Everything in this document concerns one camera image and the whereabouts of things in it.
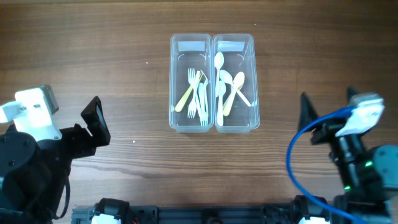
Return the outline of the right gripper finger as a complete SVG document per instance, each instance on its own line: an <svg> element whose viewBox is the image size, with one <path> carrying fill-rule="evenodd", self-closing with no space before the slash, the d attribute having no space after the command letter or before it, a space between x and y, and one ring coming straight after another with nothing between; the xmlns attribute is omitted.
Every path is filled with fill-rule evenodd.
<svg viewBox="0 0 398 224"><path fill-rule="evenodd" d="M357 97L358 94L359 94L359 91L358 91L357 89L355 89L355 88L352 87L352 86L349 86L349 87L346 89L346 98L347 98L347 101L353 101L353 100Z"/></svg>
<svg viewBox="0 0 398 224"><path fill-rule="evenodd" d="M313 106L309 96L302 92L300 95L300 116L298 121L297 130L300 131L312 121L315 121L319 118L319 115Z"/></svg>

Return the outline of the yellow plastic spoon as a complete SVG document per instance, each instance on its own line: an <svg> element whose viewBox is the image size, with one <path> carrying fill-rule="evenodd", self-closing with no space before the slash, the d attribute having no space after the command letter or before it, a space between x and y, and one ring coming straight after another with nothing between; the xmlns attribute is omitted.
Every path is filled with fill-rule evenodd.
<svg viewBox="0 0 398 224"><path fill-rule="evenodd" d="M232 105L233 105L233 101L234 101L234 97L237 94L234 90L234 84L236 83L242 83L244 84L244 80L245 80L245 74L243 72L239 72L235 75L235 77L233 78L233 90L231 90L229 99L226 102L226 105L223 109L223 115L224 116L228 116L230 114Z"/></svg>

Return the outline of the yellow plastic fork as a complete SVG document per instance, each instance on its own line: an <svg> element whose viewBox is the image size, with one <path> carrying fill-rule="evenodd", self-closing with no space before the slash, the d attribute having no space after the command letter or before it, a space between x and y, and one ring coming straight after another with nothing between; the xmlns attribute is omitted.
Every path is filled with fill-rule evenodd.
<svg viewBox="0 0 398 224"><path fill-rule="evenodd" d="M189 97L191 91L193 90L193 87L195 86L195 80L196 80L197 74L200 75L199 79L201 79L201 72L196 72L194 70L194 68L188 69L188 80L193 81L193 83L189 82L190 86L188 87L187 91L184 93L184 95L181 97L181 99L178 101L178 103L175 107L176 112L181 112L185 103L187 102L188 97Z"/></svg>

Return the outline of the white plastic spoon thick handle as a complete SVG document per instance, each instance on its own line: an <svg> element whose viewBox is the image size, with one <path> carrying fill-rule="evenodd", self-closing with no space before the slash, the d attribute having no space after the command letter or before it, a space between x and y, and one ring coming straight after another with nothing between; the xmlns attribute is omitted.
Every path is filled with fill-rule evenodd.
<svg viewBox="0 0 398 224"><path fill-rule="evenodd" d="M218 82L218 110L217 110L217 124L223 125L223 95L226 93L226 85L223 81Z"/></svg>

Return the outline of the white plastic spoon long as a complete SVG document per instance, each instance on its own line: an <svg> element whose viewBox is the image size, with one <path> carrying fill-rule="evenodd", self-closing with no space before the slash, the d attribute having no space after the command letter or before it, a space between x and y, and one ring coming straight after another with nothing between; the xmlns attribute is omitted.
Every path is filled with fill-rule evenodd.
<svg viewBox="0 0 398 224"><path fill-rule="evenodd" d="M229 72L227 72L226 70L220 70L220 80L222 80L224 83L230 84L231 85L231 89L233 90L233 78L232 78L232 76L231 76L231 74ZM241 91L239 93L237 93L237 94L245 102L245 104L247 104L249 107L251 107L250 102L243 95L243 93Z"/></svg>

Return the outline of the light blue plastic fork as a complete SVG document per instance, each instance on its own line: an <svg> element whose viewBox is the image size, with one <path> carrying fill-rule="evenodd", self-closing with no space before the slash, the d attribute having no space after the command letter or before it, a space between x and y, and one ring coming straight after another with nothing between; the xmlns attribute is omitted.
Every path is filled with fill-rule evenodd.
<svg viewBox="0 0 398 224"><path fill-rule="evenodd" d="M200 122L202 126L208 125L208 117L205 112L205 87L204 83L198 85L198 95L200 100Z"/></svg>

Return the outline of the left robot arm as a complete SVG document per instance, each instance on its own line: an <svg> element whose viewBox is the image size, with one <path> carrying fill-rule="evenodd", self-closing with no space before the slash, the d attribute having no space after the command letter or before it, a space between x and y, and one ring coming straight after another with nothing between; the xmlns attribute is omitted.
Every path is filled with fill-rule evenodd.
<svg viewBox="0 0 398 224"><path fill-rule="evenodd" d="M72 160L93 156L111 135L101 100L94 97L75 124L61 129L59 140L36 141L10 125L1 135L1 223L52 223L61 198L70 200Z"/></svg>

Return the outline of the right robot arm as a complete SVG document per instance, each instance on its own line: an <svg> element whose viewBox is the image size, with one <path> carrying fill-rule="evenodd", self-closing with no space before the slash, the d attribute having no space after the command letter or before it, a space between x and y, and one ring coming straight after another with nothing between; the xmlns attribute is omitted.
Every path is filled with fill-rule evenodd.
<svg viewBox="0 0 398 224"><path fill-rule="evenodd" d="M376 93L346 91L353 107L347 118L328 118L310 127L311 144L329 144L345 192L333 206L365 223L392 223L389 201L397 195L397 146L366 148L362 137L377 125L384 100Z"/></svg>

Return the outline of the right clear plastic container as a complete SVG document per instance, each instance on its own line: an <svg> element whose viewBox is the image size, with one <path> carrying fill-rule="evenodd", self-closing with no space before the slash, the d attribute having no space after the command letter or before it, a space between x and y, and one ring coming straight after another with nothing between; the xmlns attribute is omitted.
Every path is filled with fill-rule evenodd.
<svg viewBox="0 0 398 224"><path fill-rule="evenodd" d="M218 91L216 91L216 68L214 59L217 52L222 52L224 64L221 70L226 70L232 76L239 72L245 74L245 80L240 91L251 104L249 107L235 95L233 105L228 116L223 115L223 125L217 124ZM257 84L256 54L254 38L250 34L218 34L212 40L212 62L213 68L213 93L215 94L215 126L219 133L248 133L260 125L259 90ZM231 93L231 85L225 83L226 93L223 95L223 109Z"/></svg>

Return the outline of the clear plastic container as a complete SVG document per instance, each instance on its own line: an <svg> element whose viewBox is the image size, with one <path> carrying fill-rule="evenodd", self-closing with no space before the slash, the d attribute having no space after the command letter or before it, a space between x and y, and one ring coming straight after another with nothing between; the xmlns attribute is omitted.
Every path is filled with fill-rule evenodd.
<svg viewBox="0 0 398 224"><path fill-rule="evenodd" d="M233 105L228 116L223 115L223 125L217 124L218 91L216 91L216 68L214 59L217 52L222 52L224 64L221 70L226 70L232 76L239 72L245 74L245 80L240 91L251 104L249 107L235 95ZM250 34L218 34L212 40L212 62L213 68L213 93L215 94L215 126L219 133L248 133L260 125L259 90L257 84L256 54L254 38ZM225 83L226 93L223 95L223 109L231 93L231 85Z"/></svg>
<svg viewBox="0 0 398 224"><path fill-rule="evenodd" d="M205 133L212 128L215 119L215 94L213 93L212 72L212 39L208 34L175 34L170 40L170 70L169 70L169 125L179 133ZM198 95L199 83L204 83L205 78L197 74L195 86L181 112L176 112L175 107L190 86L188 69L194 68L196 72L202 70L207 76L208 95L208 125L202 126L200 122L200 100Z"/></svg>

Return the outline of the left clear plastic container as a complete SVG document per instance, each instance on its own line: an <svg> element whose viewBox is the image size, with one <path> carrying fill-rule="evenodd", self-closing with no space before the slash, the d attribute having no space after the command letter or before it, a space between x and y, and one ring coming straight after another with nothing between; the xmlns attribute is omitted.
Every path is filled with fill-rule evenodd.
<svg viewBox="0 0 398 224"><path fill-rule="evenodd" d="M169 125L179 133L205 133L212 128L215 119L215 94L213 93L212 72L212 39L208 34L175 34L170 40L170 70L169 70ZM181 112L176 112L175 107L190 86L188 69L194 68L196 72L202 70L207 76L208 95L208 125L202 126L200 122L200 100L198 95L199 83L204 83L205 78L197 74L195 86Z"/></svg>

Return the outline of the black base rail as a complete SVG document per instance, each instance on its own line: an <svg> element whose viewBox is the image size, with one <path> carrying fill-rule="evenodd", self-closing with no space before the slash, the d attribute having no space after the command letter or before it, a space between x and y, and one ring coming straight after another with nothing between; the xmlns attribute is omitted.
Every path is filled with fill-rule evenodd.
<svg viewBox="0 0 398 224"><path fill-rule="evenodd" d="M72 211L72 223L330 223L330 214L299 195L290 203L258 206L157 207L130 206L103 198L93 207Z"/></svg>

